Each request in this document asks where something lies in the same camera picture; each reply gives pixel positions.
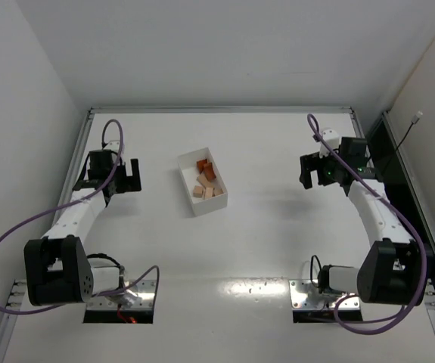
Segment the white plastic bin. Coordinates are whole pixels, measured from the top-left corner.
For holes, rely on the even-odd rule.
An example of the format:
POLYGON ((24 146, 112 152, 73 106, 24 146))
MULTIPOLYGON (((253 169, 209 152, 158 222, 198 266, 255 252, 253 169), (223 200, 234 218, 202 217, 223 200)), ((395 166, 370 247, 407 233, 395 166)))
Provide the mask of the white plastic bin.
POLYGON ((227 188, 208 147, 178 156, 177 163, 195 216, 227 207, 227 188))

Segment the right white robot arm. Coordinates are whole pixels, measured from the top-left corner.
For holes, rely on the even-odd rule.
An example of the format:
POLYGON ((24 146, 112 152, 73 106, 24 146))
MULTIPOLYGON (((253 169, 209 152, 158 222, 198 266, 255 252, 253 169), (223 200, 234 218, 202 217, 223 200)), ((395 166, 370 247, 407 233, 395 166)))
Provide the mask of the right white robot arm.
POLYGON ((432 257, 430 248, 421 257, 415 237, 391 211, 385 185, 378 172, 367 165, 367 141, 340 137, 333 129, 323 129, 325 140, 319 151, 300 158, 300 182, 312 187, 338 184, 356 208, 370 243, 370 250, 358 268, 325 265, 319 269, 319 293, 354 293, 365 303, 406 306, 426 270, 422 261, 432 257))

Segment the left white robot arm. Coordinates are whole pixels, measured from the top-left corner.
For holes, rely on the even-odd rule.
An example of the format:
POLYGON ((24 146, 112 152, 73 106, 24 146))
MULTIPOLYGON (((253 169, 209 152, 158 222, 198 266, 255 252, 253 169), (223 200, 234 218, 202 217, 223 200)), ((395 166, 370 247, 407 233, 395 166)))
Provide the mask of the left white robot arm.
POLYGON ((90 151, 69 207, 41 238, 26 243, 27 292, 33 306, 87 303, 94 295, 123 288, 123 267, 94 267, 83 247, 114 195, 141 190, 138 160, 130 161, 132 174, 127 174, 123 149, 122 142, 110 141, 90 151))

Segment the orange arch wood block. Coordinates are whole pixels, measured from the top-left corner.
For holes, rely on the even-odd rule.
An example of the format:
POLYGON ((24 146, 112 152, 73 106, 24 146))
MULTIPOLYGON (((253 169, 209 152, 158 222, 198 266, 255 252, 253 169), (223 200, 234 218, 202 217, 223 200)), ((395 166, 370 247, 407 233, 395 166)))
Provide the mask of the orange arch wood block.
POLYGON ((203 170, 204 170, 205 165, 207 165, 207 164, 208 164, 208 160, 207 159, 198 160, 196 162, 198 172, 202 173, 203 170))

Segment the orange wedge wood block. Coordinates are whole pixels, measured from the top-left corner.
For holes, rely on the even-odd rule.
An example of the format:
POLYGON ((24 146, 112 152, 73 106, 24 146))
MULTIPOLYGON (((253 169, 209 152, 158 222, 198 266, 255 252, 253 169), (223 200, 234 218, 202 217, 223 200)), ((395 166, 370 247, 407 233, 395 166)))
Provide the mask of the orange wedge wood block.
POLYGON ((206 179, 211 182, 214 179, 216 179, 216 174, 213 170, 213 164, 212 163, 206 163, 203 167, 203 173, 206 177, 206 179))

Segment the plain light wood cube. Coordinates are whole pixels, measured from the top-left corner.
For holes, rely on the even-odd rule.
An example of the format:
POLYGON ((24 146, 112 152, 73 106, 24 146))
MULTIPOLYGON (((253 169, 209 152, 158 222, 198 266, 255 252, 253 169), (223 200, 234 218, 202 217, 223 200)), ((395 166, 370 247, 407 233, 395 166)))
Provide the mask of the plain light wood cube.
POLYGON ((196 198, 202 198, 205 192, 205 188, 200 185, 195 185, 192 191, 192 196, 196 198))

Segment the aluminium frame rail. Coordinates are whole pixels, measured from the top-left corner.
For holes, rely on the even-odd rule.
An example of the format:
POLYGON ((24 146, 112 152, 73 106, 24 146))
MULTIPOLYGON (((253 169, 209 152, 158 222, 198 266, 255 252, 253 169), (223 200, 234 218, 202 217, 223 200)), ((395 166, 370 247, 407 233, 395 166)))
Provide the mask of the aluminium frame rail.
POLYGON ((198 107, 93 107, 90 114, 113 113, 354 113, 340 106, 198 106, 198 107))

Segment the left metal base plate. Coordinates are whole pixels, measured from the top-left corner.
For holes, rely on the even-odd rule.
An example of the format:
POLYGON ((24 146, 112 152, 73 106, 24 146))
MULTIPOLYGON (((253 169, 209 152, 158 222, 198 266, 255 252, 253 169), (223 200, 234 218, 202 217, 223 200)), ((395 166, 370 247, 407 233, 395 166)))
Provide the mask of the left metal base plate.
POLYGON ((96 296, 86 304, 87 311, 149 312, 154 307, 156 280, 142 280, 116 297, 96 296))

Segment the metal base plate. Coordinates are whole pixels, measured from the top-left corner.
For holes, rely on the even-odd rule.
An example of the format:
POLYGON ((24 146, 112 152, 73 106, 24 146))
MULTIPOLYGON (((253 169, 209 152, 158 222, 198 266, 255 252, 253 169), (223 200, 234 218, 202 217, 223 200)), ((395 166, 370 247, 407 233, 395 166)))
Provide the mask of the metal base plate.
POLYGON ((149 312, 154 307, 156 280, 142 280, 116 297, 96 296, 86 304, 87 311, 149 312))
POLYGON ((295 312, 333 312, 336 304, 347 295, 351 298, 340 304, 339 312, 361 310, 357 296, 335 290, 319 293, 310 279, 289 280, 289 291, 295 312))

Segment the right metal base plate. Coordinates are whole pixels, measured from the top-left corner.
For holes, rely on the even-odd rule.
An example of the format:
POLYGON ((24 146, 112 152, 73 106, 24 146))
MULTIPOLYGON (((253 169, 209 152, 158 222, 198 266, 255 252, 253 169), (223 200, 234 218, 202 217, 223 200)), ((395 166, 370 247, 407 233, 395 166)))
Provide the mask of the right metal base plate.
POLYGON ((319 293, 310 279, 289 280, 289 291, 295 312, 333 312, 336 304, 347 295, 351 298, 340 304, 339 312, 361 310, 357 296, 335 290, 319 293))

